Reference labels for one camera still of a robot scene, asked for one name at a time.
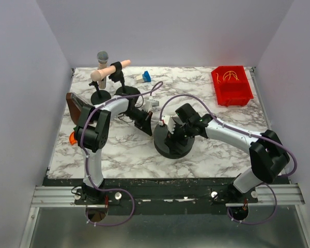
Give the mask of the black cable spool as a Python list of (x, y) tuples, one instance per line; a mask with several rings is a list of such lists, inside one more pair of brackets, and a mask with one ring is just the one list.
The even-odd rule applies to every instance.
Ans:
[(154, 146), (160, 155), (169, 159), (180, 159), (191, 151), (195, 138), (185, 137), (182, 131), (184, 123), (178, 117), (174, 117), (173, 121), (178, 133), (171, 134), (166, 125), (157, 124), (153, 132)]

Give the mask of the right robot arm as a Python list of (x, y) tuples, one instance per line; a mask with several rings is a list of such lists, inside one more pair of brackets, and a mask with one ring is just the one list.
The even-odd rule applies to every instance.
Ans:
[(244, 194), (263, 182), (272, 183), (290, 161), (277, 134), (271, 130), (260, 133), (226, 125), (212, 114), (200, 116), (188, 103), (176, 109), (176, 114), (181, 124), (170, 116), (160, 121), (167, 127), (173, 142), (199, 135), (227, 143), (250, 156), (251, 167), (232, 182), (235, 192)]

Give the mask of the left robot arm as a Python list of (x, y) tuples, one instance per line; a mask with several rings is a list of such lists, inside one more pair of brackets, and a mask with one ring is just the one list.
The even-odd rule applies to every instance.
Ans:
[(77, 125), (74, 128), (74, 138), (82, 150), (84, 157), (84, 179), (82, 192), (90, 197), (102, 198), (104, 176), (102, 173), (102, 149), (105, 146), (110, 129), (110, 122), (120, 114), (134, 121), (134, 126), (149, 136), (152, 136), (150, 106), (146, 109), (135, 107), (139, 95), (118, 96), (106, 102), (82, 108)]

